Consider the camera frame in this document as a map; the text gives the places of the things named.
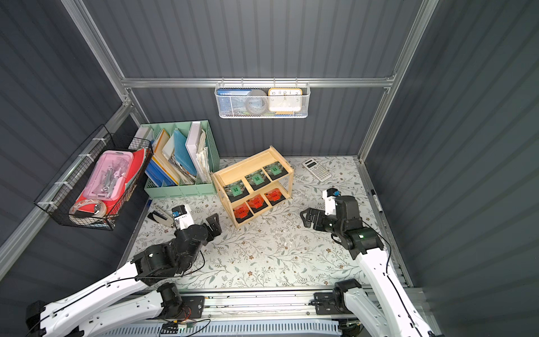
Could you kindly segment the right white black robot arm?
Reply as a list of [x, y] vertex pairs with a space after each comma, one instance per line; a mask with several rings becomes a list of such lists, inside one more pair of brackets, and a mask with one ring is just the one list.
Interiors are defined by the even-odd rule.
[[356, 279], [337, 282], [330, 293], [316, 293], [311, 305], [319, 315], [353, 314], [371, 336], [433, 336], [390, 267], [390, 243], [363, 221], [354, 196], [335, 188], [322, 193], [324, 209], [300, 213], [303, 225], [331, 235], [358, 262], [377, 298], [373, 302]]

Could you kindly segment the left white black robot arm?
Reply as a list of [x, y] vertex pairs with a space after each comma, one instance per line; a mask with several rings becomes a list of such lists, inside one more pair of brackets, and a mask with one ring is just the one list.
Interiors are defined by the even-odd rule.
[[95, 336], [139, 320], [192, 317], [170, 279], [193, 273], [202, 247], [222, 228], [216, 213], [196, 224], [187, 205], [173, 209], [173, 225], [173, 239], [147, 247], [111, 275], [56, 302], [29, 305], [27, 336]]

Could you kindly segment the green tea bag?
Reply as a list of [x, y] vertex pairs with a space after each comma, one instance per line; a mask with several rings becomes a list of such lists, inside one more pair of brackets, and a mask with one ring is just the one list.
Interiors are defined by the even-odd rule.
[[270, 184], [270, 179], [265, 174], [265, 171], [263, 169], [258, 169], [257, 171], [248, 174], [247, 176], [245, 176], [245, 179], [247, 180], [253, 191], [259, 190], [260, 188], [263, 188], [266, 185]]
[[272, 181], [276, 181], [289, 173], [279, 161], [268, 164], [263, 169]]
[[242, 180], [226, 185], [224, 187], [224, 191], [231, 203], [249, 195], [249, 191], [246, 189], [246, 186]]

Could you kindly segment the red tea bag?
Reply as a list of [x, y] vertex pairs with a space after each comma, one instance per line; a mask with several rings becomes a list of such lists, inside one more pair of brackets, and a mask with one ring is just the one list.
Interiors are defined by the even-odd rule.
[[272, 206], [275, 206], [286, 199], [279, 188], [266, 192], [265, 197]]
[[234, 218], [238, 224], [241, 224], [253, 217], [253, 213], [247, 203], [243, 203], [233, 209]]
[[256, 195], [247, 201], [253, 213], [258, 213], [268, 207], [267, 202], [261, 195]]

